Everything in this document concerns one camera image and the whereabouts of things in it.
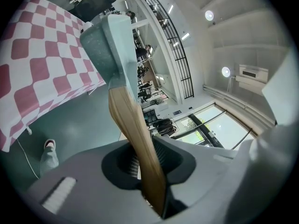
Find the checkered tablecloth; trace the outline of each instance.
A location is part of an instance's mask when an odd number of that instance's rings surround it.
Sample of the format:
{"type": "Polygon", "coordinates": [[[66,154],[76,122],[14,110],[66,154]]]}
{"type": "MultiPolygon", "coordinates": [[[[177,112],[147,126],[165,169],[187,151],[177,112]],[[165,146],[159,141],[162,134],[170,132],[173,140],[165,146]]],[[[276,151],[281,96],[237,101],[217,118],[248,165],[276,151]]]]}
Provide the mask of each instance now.
{"type": "Polygon", "coordinates": [[[0,41],[0,149],[37,118],[105,82],[82,48],[83,22],[46,0],[25,0],[0,41]]]}

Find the white cable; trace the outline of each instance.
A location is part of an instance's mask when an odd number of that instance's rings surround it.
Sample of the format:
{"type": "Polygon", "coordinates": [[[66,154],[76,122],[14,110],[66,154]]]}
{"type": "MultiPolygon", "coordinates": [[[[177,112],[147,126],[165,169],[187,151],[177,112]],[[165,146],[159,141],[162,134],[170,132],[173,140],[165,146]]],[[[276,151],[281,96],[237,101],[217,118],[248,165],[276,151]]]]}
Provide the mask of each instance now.
{"type": "Polygon", "coordinates": [[[32,172],[33,172],[33,174],[35,175],[35,177],[36,177],[37,179],[39,179],[39,177],[35,174],[35,172],[33,171],[33,168],[31,167],[31,165],[30,165],[30,163],[29,163],[29,160],[28,160],[28,158],[27,158],[27,155],[26,155],[26,153],[25,153],[25,150],[23,149],[23,147],[22,147],[22,145],[20,144],[20,142],[19,142],[18,139],[17,139],[17,141],[18,141],[18,143],[19,143],[21,149],[23,150],[23,152],[24,152],[24,154],[25,154],[25,157],[26,157],[26,159],[27,159],[27,162],[28,162],[28,164],[29,164],[29,166],[30,166],[30,168],[31,168],[31,170],[32,170],[32,172]]]}

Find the black metal railing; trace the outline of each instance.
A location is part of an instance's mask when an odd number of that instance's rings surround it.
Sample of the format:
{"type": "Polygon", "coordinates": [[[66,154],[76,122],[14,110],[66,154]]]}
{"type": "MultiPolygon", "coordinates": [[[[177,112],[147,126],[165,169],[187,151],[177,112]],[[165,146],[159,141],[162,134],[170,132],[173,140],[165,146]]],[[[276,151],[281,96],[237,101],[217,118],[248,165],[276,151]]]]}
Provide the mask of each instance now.
{"type": "Polygon", "coordinates": [[[159,21],[174,56],[185,99],[194,97],[193,84],[185,50],[168,12],[159,0],[145,0],[159,21]]]}

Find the person's leg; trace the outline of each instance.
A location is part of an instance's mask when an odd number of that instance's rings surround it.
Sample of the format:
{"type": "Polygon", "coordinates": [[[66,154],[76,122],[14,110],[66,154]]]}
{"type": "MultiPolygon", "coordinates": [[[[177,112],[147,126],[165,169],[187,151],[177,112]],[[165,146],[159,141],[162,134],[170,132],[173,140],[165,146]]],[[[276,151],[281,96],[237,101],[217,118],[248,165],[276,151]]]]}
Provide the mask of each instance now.
{"type": "Polygon", "coordinates": [[[45,142],[40,164],[41,177],[59,165],[55,149],[56,144],[54,140],[47,140],[45,142]]]}

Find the wooden handle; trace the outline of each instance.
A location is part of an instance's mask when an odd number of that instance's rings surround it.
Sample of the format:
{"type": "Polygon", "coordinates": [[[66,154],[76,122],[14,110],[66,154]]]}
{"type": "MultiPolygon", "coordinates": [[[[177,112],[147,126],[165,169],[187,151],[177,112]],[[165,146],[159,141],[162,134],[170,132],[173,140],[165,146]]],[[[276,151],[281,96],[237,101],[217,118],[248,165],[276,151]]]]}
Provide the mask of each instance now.
{"type": "Polygon", "coordinates": [[[112,118],[137,154],[141,171],[142,192],[155,211],[162,215],[166,181],[141,107],[132,99],[126,87],[110,89],[108,97],[112,118]]]}

